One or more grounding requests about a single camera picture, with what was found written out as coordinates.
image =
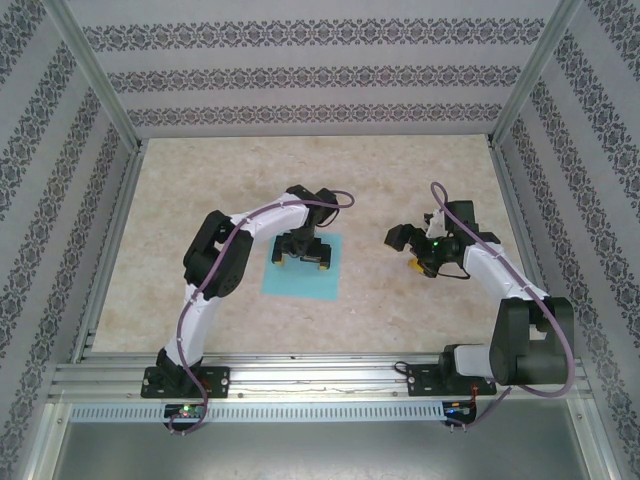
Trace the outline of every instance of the beige floor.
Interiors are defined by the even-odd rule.
[[[261,294],[268,253],[261,245],[243,283],[225,299],[207,351],[433,352],[489,340],[497,305],[479,282],[422,277],[407,266],[408,252],[383,245],[390,227],[418,225],[435,208],[433,180],[450,199],[473,200],[481,227],[496,233],[519,263],[482,136],[152,140],[94,351],[164,346],[181,309],[182,257],[206,214],[256,208],[297,183],[313,191],[346,189],[357,198],[327,229],[343,234],[338,300]]]

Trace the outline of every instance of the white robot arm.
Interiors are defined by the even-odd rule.
[[[285,193],[272,203],[283,204],[292,200],[299,201],[300,198],[291,193]],[[252,212],[231,215],[231,223],[234,226],[238,225],[243,218],[246,218]],[[241,230],[251,236],[251,246],[253,246],[281,233],[302,227],[307,220],[308,214],[309,207],[301,204],[275,208],[246,223],[241,227]],[[185,303],[191,301],[196,288],[197,285],[187,282],[184,294]],[[205,298],[204,292],[199,293],[196,301],[186,314],[182,326],[182,350],[189,366],[202,360],[205,338],[211,328],[221,300],[222,297],[216,295]],[[176,365],[180,365],[176,334],[169,340],[165,350],[167,357]]]
[[[410,224],[398,225],[389,230],[385,244],[397,251],[409,244],[415,255],[410,266],[430,278],[442,275],[439,269],[443,264],[457,263],[468,275],[458,278],[478,280],[500,305],[491,344],[448,345],[441,358],[449,358],[441,363],[452,368],[445,374],[492,379],[501,385],[564,383],[568,365],[562,341],[531,294],[554,315],[572,349],[571,304],[536,287],[507,258],[493,233],[479,231],[471,201],[444,205],[484,245],[441,209],[425,214],[426,231]]]
[[[166,394],[169,389],[185,396],[193,392],[190,377],[200,369],[216,310],[241,282],[253,245],[277,235],[273,263],[282,263],[286,254],[317,263],[320,269],[330,267],[331,247],[315,237],[315,228],[346,207],[338,205],[335,193],[350,196],[326,188],[314,194],[296,185],[258,209],[231,216],[214,211],[207,216],[183,260],[187,285],[178,328],[158,353],[156,367],[145,373],[156,393],[164,390]]]

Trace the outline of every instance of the patterned wallpaper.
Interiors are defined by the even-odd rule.
[[[39,2],[0,1],[0,479],[20,470],[129,152]]]
[[[161,137],[489,133],[557,0],[69,3]]]
[[[582,4],[501,145],[546,286],[575,306],[622,478],[640,478],[638,32],[637,3]]]

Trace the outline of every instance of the purple cable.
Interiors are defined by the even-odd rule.
[[[262,215],[263,213],[268,212],[269,210],[273,210],[275,208],[284,208],[284,207],[289,207],[291,205],[315,205],[318,207],[343,209],[343,208],[351,208],[356,203],[355,197],[349,192],[346,192],[344,190],[332,190],[331,192],[337,195],[345,195],[346,197],[349,198],[350,203],[346,205],[334,205],[332,203],[320,202],[317,200],[289,200],[287,202],[272,203],[270,205],[265,205],[264,207],[259,208],[254,212],[249,213],[246,217],[244,217],[242,220],[238,222],[238,224],[234,227],[234,229],[229,234],[229,237],[227,238],[227,240],[224,242],[224,245],[222,246],[222,250],[220,251],[218,258],[216,258],[216,261],[211,266],[211,269],[209,270],[209,273],[205,277],[202,284],[191,295],[191,298],[182,309],[182,312],[180,313],[180,318],[178,319],[178,328],[176,332],[176,345],[178,347],[177,350],[178,350],[178,356],[180,357],[180,363],[182,363],[182,368],[187,373],[188,377],[191,379],[193,383],[195,383],[196,387],[198,387],[198,390],[200,391],[200,395],[202,395],[202,406],[204,407],[204,409],[198,421],[188,429],[183,430],[181,432],[176,432],[173,429],[173,421],[176,418],[178,418],[179,415],[172,416],[171,419],[169,420],[169,431],[172,434],[180,433],[181,435],[184,436],[188,433],[194,432],[195,430],[197,430],[202,426],[202,423],[204,422],[207,416],[207,410],[209,408],[209,395],[207,395],[206,389],[204,388],[202,383],[200,383],[198,378],[193,374],[193,372],[191,371],[191,368],[187,364],[187,359],[184,356],[184,350],[182,349],[182,324],[184,323],[184,319],[186,318],[187,312],[191,308],[191,305],[196,301],[196,299],[198,298],[198,295],[202,293],[205,288],[207,288],[207,286],[211,282],[211,279],[213,278],[215,273],[218,271],[218,267],[220,266],[220,263],[222,263],[222,259],[224,258],[224,256],[227,254],[227,251],[229,250],[229,245],[235,238],[236,234],[238,233],[238,231],[240,231],[240,229],[246,223],[249,223],[251,220],[258,217],[259,215]]]
[[[536,390],[526,385],[520,385],[520,388],[523,389],[525,392],[532,393],[533,395],[537,395],[539,397],[545,397],[545,398],[561,397],[562,395],[567,393],[571,389],[571,386],[573,385],[573,381],[575,380],[575,377],[576,377],[576,366],[573,360],[573,352],[571,351],[571,346],[569,345],[569,341],[567,340],[567,337],[562,331],[562,328],[560,328],[560,325],[558,324],[556,317],[553,316],[549,308],[544,304],[544,302],[540,299],[540,297],[538,297],[535,294],[535,292],[527,286],[527,282],[509,264],[509,262],[502,257],[502,255],[500,255],[493,248],[491,248],[485,241],[483,241],[480,237],[478,237],[469,227],[467,227],[453,213],[451,213],[451,211],[445,206],[446,200],[443,201],[438,196],[438,193],[436,192],[436,188],[439,188],[443,192],[445,199],[448,198],[447,191],[442,186],[441,183],[438,183],[438,182],[431,183],[431,193],[433,194],[433,197],[436,199],[436,202],[438,202],[438,205],[440,205],[440,208],[442,209],[442,211],[446,213],[447,216],[456,225],[458,225],[465,233],[470,235],[471,238],[473,238],[476,242],[478,242],[482,248],[484,248],[489,254],[493,255],[495,258],[498,259],[498,261],[511,274],[511,276],[516,280],[516,282],[518,282],[518,285],[520,285],[520,287],[522,287],[524,291],[529,294],[529,296],[533,299],[533,301],[536,302],[538,307],[540,307],[540,310],[542,310],[542,313],[544,313],[545,317],[547,317],[547,319],[551,323],[551,326],[553,327],[553,330],[556,332],[556,335],[558,335],[558,338],[560,339],[560,343],[562,344],[562,348],[564,349],[564,354],[567,357],[567,368],[569,369],[569,372],[567,374],[567,380],[564,386],[560,390],[556,390],[555,392],[543,392],[541,390]],[[502,400],[502,398],[504,398],[505,396],[506,395],[503,393],[503,395],[499,398],[499,400]],[[472,422],[470,425],[477,424],[478,421],[484,417],[485,415],[483,414],[478,420],[476,420],[475,422]]]

